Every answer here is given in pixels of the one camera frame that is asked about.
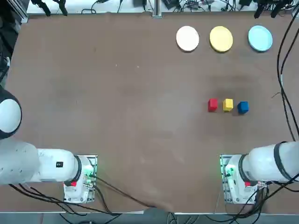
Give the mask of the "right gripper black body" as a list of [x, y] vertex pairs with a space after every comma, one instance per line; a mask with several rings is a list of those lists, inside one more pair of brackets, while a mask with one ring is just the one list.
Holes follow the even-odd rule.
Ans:
[[280, 4], [282, 6], [285, 6], [285, 5], [292, 5], [293, 1], [292, 0], [256, 0], [256, 3], [260, 5]]

